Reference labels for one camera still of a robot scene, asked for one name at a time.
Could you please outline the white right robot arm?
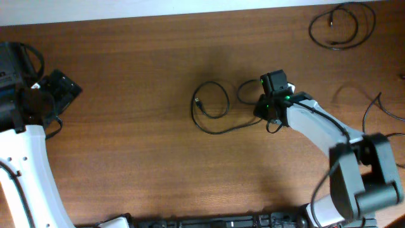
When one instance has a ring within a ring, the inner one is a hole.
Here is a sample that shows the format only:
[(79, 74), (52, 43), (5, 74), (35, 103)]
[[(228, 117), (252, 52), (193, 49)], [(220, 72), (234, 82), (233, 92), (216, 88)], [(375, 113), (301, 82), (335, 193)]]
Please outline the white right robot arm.
[(296, 217), (297, 227), (363, 227), (366, 216), (404, 201), (388, 136), (366, 134), (337, 120), (308, 93), (296, 93), (283, 70), (259, 81), (264, 93), (254, 115), (300, 132), (329, 159), (329, 170)]

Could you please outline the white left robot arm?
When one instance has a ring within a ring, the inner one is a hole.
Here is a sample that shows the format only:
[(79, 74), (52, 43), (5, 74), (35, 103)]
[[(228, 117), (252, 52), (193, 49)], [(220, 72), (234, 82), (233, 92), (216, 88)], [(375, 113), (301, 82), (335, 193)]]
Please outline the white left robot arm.
[(82, 88), (20, 42), (1, 43), (1, 187), (16, 227), (73, 227), (52, 175), (46, 141), (52, 122)]

